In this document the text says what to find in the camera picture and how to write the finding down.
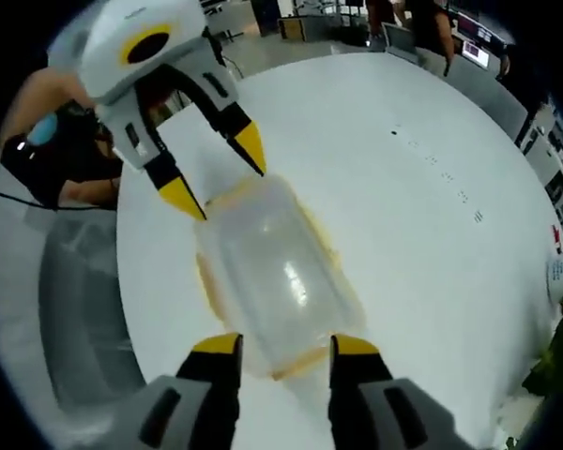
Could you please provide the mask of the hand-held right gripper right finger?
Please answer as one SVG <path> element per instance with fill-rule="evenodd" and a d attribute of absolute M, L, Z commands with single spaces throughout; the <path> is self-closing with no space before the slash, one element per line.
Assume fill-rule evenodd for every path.
<path fill-rule="evenodd" d="M 454 449 L 451 413 L 407 378 L 392 376 L 369 341 L 330 338 L 327 416 L 337 449 Z"/>

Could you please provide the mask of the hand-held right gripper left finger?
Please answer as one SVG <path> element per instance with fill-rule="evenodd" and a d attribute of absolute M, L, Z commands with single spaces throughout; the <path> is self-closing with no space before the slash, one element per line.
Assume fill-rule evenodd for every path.
<path fill-rule="evenodd" d="M 174 375 L 161 375 L 120 410 L 122 449 L 230 449 L 239 417 L 243 337 L 208 337 Z"/>

